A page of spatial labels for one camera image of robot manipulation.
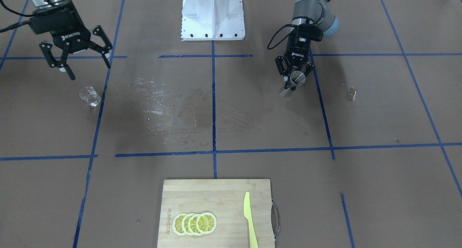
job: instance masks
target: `transparent cup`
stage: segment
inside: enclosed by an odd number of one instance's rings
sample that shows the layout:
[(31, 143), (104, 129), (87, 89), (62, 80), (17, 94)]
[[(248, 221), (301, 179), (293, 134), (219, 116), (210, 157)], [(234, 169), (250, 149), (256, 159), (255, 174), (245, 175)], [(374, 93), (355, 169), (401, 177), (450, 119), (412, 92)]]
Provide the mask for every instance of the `transparent cup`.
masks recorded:
[(96, 106), (101, 103), (101, 97), (93, 87), (84, 87), (79, 95), (89, 106)]

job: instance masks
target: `wooden cutting board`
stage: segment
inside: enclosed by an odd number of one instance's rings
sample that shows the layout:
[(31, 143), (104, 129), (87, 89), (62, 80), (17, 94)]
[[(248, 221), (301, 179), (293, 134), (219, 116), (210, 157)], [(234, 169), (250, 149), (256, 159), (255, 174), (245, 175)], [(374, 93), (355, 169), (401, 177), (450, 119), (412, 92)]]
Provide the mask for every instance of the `wooden cutting board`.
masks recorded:
[[(259, 248), (274, 248), (269, 179), (166, 179), (162, 192), (157, 248), (249, 248), (244, 195), (250, 204)], [(173, 219), (180, 213), (211, 212), (217, 218), (213, 233), (179, 236)]]

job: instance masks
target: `knife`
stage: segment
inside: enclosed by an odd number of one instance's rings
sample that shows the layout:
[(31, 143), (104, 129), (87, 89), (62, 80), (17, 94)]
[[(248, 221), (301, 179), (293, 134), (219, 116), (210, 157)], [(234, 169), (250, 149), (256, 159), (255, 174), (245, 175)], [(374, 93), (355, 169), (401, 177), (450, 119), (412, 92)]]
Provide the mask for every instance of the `knife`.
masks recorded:
[(250, 248), (258, 248), (257, 236), (255, 235), (254, 221), (252, 220), (252, 210), (250, 208), (250, 192), (247, 191), (244, 196), (244, 217), (249, 222), (249, 239)]

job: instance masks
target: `white mounting base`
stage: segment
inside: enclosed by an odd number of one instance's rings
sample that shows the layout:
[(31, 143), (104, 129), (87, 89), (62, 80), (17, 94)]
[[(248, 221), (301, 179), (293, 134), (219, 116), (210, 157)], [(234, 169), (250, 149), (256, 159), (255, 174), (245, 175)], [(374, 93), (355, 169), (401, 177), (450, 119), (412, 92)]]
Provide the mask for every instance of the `white mounting base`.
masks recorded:
[(181, 40), (245, 38), (242, 0), (183, 0)]

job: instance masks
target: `stack of lemon slices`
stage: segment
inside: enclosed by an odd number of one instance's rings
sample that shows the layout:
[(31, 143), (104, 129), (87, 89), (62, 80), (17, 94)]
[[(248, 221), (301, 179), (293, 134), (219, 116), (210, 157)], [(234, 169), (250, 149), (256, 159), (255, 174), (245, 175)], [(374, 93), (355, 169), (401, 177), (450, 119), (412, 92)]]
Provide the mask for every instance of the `stack of lemon slices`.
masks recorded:
[(181, 213), (175, 219), (173, 231), (177, 235), (208, 235), (215, 231), (217, 227), (217, 218), (211, 212), (202, 214)]

